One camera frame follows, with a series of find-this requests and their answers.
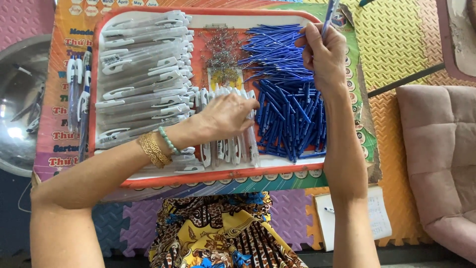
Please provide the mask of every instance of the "woman's right hand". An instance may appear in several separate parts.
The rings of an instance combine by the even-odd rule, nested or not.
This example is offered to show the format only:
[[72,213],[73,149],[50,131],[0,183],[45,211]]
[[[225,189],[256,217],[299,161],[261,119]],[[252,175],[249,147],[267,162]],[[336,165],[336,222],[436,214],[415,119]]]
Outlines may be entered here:
[[306,35],[297,39],[296,47],[306,46],[302,52],[304,67],[314,71],[316,88],[324,98],[336,90],[346,90],[346,38],[334,27],[328,27],[323,42],[321,31],[323,23],[309,22],[300,33]]

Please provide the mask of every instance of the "gold bracelet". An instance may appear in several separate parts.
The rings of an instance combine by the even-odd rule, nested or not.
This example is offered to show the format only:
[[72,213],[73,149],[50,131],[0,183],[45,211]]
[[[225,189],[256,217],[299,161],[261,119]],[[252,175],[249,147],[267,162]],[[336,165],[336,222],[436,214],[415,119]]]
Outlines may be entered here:
[[142,134],[139,137],[140,146],[144,152],[149,156],[150,161],[158,168],[163,168],[172,163],[170,156],[165,156],[160,150],[159,146],[152,137],[153,132]]

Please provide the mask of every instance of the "hand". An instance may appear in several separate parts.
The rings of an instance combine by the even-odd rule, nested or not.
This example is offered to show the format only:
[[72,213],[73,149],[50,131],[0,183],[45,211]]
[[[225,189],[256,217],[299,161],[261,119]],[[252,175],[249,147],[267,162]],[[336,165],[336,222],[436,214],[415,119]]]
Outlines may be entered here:
[[166,128],[167,135],[179,149],[228,139],[254,125],[255,122],[247,118],[253,109],[259,109],[255,99],[246,100],[235,93],[222,95],[200,113]]
[[346,90],[346,38],[330,26],[323,43],[320,34],[323,25],[309,22],[299,32],[306,35],[297,39],[295,46],[306,46],[302,52],[304,67],[314,71],[316,88],[326,98],[336,90]]

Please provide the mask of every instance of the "pen on paper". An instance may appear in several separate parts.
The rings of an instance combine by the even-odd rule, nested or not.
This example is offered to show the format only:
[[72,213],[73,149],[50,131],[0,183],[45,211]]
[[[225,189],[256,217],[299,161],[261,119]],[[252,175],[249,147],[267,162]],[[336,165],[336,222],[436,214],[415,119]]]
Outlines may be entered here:
[[334,214],[334,209],[332,209],[332,208],[330,208],[330,207],[325,207],[324,210],[327,211],[327,212],[330,212],[330,213]]

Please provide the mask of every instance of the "pile of blue refills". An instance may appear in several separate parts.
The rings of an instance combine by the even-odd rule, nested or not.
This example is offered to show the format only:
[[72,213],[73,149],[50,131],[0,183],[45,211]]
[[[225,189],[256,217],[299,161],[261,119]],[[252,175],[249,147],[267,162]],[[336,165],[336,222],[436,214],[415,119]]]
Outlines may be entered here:
[[[253,34],[241,48],[250,57],[240,60],[253,75],[249,79],[259,89],[260,153],[286,157],[290,161],[326,154],[326,116],[320,92],[314,87],[313,72],[303,66],[304,48],[294,46],[299,24],[251,28]],[[304,153],[310,145],[314,152]]]

